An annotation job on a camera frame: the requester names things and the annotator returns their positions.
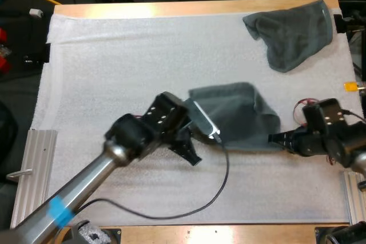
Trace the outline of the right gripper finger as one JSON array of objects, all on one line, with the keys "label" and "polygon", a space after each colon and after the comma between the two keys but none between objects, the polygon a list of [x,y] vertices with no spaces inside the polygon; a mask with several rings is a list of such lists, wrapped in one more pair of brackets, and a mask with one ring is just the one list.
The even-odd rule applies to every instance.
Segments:
[{"label": "right gripper finger", "polygon": [[291,130],[277,134],[269,134],[268,142],[280,145],[286,150],[293,150],[294,133],[295,131]]}]

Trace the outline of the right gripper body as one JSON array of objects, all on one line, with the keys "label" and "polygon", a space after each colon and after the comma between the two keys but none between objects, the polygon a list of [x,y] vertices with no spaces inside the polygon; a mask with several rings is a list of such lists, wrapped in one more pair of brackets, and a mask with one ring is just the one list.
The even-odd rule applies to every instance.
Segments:
[{"label": "right gripper body", "polygon": [[338,100],[310,103],[303,107],[303,114],[305,123],[292,131],[292,153],[302,157],[348,157],[348,124]]}]

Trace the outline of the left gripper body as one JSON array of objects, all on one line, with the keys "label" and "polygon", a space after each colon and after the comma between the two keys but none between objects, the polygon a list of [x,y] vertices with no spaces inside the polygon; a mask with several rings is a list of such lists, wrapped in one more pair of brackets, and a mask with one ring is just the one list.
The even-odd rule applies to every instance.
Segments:
[{"label": "left gripper body", "polygon": [[189,122],[184,102],[167,91],[157,95],[141,120],[163,142],[173,142]]}]

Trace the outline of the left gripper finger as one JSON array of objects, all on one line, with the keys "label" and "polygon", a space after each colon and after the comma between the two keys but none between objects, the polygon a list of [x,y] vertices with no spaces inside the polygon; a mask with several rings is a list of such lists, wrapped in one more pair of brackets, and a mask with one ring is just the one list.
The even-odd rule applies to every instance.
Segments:
[{"label": "left gripper finger", "polygon": [[189,130],[179,131],[169,143],[169,149],[192,166],[197,165],[202,160],[196,153]]}]

